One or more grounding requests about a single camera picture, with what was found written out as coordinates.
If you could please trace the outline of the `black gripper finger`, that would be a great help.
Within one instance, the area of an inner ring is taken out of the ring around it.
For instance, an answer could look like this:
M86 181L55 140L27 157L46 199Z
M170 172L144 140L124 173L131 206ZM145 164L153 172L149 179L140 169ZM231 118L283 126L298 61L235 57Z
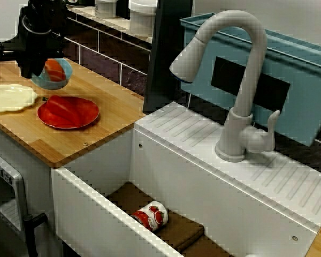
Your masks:
M30 79L33 73L33 61L30 59L20 59L19 60L20 74L22 77Z
M44 69L44 67L45 67L46 61L47 61L47 60L46 60L45 58L43 58L43 59L36 59L36 60L33 61L33 73L34 73L37 77L42 73L42 71L43 71L43 69Z

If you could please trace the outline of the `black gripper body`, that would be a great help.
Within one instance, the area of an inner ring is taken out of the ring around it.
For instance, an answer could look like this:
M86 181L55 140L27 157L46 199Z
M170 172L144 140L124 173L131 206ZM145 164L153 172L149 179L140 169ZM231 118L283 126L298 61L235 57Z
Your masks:
M0 41L0 61L62 58L66 22L66 10L42 10L34 14L21 10L17 34Z

